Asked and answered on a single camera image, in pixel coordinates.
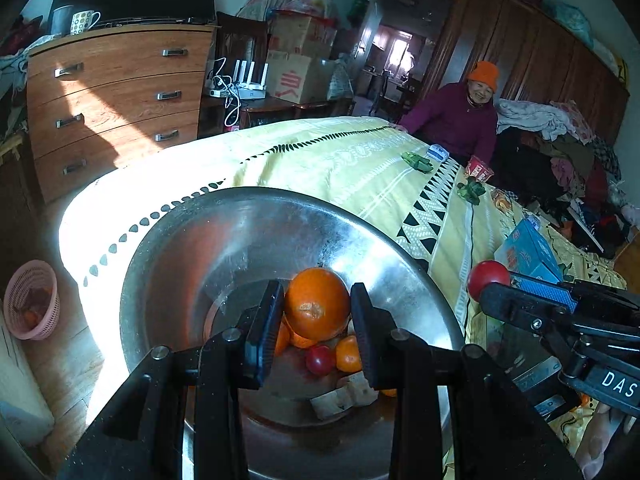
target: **chest of drawers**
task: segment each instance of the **chest of drawers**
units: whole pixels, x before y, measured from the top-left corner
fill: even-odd
[[[127,25],[32,51],[28,125],[45,202],[196,139],[213,32],[202,25]]]

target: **pink plastic basket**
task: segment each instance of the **pink plastic basket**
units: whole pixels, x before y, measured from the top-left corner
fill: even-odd
[[[37,287],[50,287],[51,301],[42,321],[29,330],[21,310],[29,290]],[[36,340],[48,337],[58,323],[59,313],[58,281],[47,262],[31,260],[15,271],[4,293],[4,321],[14,336]]]

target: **purple sweater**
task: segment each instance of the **purple sweater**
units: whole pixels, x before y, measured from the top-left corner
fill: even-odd
[[[454,155],[475,155],[489,164],[497,122],[494,104],[470,105],[466,82],[462,82],[444,85],[415,105],[399,124],[428,144],[439,144]]]

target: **bolt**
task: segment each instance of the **bolt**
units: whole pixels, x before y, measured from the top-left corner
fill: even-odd
[[[242,332],[240,332],[239,329],[237,329],[236,327],[233,328],[227,328],[223,333],[222,333],[222,339],[224,339],[225,341],[227,341],[228,343],[231,343],[233,341],[238,341],[238,339],[240,339],[240,336],[242,335]]]
[[[166,346],[155,346],[151,350],[151,357],[156,361],[164,359],[169,355],[169,349]]]
[[[404,328],[395,328],[391,331],[391,337],[394,341],[406,341],[409,339],[409,332]]]
[[[463,348],[463,352],[471,359],[479,359],[484,355],[484,350],[478,345],[466,345]]]

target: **metal handle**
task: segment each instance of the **metal handle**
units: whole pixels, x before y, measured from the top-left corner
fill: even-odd
[[[56,121],[56,128],[63,128],[68,124],[79,122],[82,120],[84,120],[84,115],[82,114],[74,115],[73,117],[69,117],[68,119],[58,119]]]
[[[178,135],[180,135],[180,131],[174,130],[174,131],[172,131],[171,133],[168,133],[168,134],[155,134],[154,135],[154,140],[156,142],[162,142],[163,140],[173,139],[174,137],[177,137]]]
[[[168,56],[186,56],[188,54],[188,50],[186,48],[166,48],[162,51],[162,55],[165,57]]]
[[[65,66],[64,68],[57,68],[53,71],[53,77],[60,77],[63,75],[71,75],[73,72],[82,72],[84,70],[84,63],[76,63],[75,65]]]
[[[160,92],[156,96],[156,99],[158,99],[158,101],[164,101],[165,99],[175,99],[181,95],[182,92],[180,90],[176,90],[175,92]]]
[[[82,160],[80,160],[79,162],[76,162],[75,164],[69,164],[68,166],[65,166],[64,168],[62,168],[62,174],[68,175],[69,173],[73,173],[74,171],[82,170],[82,168],[84,168],[85,166],[86,166],[86,159],[83,158]]]

